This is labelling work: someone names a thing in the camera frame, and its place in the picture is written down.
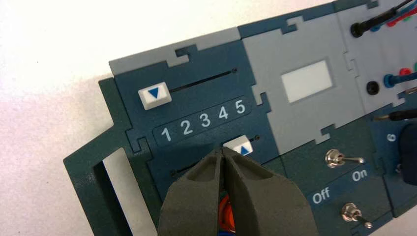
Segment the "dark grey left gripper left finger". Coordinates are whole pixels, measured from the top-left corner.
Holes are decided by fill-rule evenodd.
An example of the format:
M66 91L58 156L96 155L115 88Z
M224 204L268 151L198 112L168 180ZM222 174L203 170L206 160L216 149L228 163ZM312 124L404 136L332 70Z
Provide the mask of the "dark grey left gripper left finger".
M211 151L168 189L159 224L160 236L215 236L223 177L223 153Z

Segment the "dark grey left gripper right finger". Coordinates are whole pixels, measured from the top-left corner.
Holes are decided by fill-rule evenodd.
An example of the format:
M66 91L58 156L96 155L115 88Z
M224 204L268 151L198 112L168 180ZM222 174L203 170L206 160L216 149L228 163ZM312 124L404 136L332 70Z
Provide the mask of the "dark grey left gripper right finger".
M229 148L223 156L236 235L319 234L310 204L293 181Z

